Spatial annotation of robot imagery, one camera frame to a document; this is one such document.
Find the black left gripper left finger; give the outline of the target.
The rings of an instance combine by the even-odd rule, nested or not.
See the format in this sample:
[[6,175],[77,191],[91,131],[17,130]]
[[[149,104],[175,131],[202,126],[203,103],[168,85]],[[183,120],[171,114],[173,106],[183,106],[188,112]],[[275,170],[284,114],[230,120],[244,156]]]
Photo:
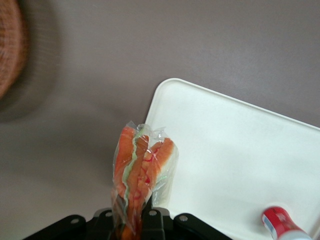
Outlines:
[[86,223],[87,240],[111,240],[113,232],[114,222],[111,209],[98,210],[93,218]]

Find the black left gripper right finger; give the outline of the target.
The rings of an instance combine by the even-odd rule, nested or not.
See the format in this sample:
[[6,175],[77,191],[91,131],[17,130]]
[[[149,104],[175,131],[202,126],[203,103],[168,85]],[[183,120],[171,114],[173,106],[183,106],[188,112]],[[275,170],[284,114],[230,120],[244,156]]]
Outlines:
[[142,240],[169,240],[173,229],[170,211],[154,206],[150,198],[142,211]]

